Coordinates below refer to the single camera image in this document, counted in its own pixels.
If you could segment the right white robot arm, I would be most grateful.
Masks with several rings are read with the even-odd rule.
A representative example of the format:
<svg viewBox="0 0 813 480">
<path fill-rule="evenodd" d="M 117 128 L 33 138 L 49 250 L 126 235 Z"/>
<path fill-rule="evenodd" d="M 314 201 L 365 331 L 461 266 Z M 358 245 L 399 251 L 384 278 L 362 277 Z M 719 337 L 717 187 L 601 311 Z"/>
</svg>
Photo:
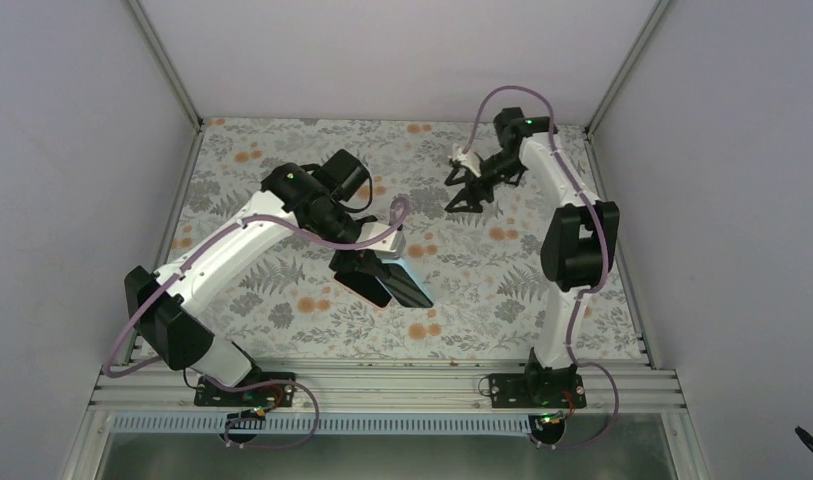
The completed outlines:
<svg viewBox="0 0 813 480">
<path fill-rule="evenodd" d="M 600 200 L 565 159 L 550 117 L 505 108 L 493 125 L 499 152 L 482 158 L 467 146 L 453 145 L 445 183 L 461 189 L 445 209 L 480 213 L 493 201 L 496 186 L 516 186 L 527 173 L 537 180 L 552 213 L 540 250 L 548 305 L 542 332 L 515 385 L 531 404 L 547 407 L 561 393 L 577 389 L 574 326 L 614 264 L 620 210 Z"/>
</svg>

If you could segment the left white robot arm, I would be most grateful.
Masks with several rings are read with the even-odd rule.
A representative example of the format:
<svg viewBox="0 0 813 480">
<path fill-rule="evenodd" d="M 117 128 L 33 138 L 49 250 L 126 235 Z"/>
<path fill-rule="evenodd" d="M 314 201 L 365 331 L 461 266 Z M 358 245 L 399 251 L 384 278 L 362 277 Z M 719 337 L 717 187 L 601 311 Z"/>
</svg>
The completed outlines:
<svg viewBox="0 0 813 480">
<path fill-rule="evenodd" d="M 230 280 L 282 240 L 298 236 L 332 250 L 328 267 L 335 280 L 378 307 L 391 301 L 432 307 L 402 258 L 408 200 L 393 201 L 389 223 L 360 217 L 346 204 L 371 183 L 365 165 L 345 150 L 322 164 L 276 167 L 230 220 L 191 250 L 154 271 L 136 267 L 126 275 L 125 329 L 136 331 L 170 369 L 192 369 L 245 405 L 259 394 L 259 366 L 198 317 Z"/>
</svg>

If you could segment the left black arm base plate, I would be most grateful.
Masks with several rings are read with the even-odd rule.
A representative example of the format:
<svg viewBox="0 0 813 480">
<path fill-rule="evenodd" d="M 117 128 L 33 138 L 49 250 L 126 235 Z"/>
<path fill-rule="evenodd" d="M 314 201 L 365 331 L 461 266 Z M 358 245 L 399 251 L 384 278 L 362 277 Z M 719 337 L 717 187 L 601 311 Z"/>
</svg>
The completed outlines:
<svg viewBox="0 0 813 480">
<path fill-rule="evenodd" d="M 240 409 L 272 409 L 291 407 L 295 389 L 292 385 L 273 384 L 252 390 L 229 392 L 201 377 L 193 404 L 198 407 L 227 407 Z"/>
</svg>

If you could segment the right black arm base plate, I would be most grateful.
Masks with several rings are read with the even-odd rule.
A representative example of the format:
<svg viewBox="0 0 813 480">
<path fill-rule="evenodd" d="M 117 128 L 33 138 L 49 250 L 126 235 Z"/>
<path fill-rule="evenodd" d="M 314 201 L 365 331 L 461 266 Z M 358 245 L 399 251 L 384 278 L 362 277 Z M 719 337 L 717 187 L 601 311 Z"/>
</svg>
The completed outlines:
<svg viewBox="0 0 813 480">
<path fill-rule="evenodd" d="M 571 368 L 537 373 L 494 373 L 488 377 L 494 409 L 562 409 L 587 407 L 582 377 Z"/>
</svg>

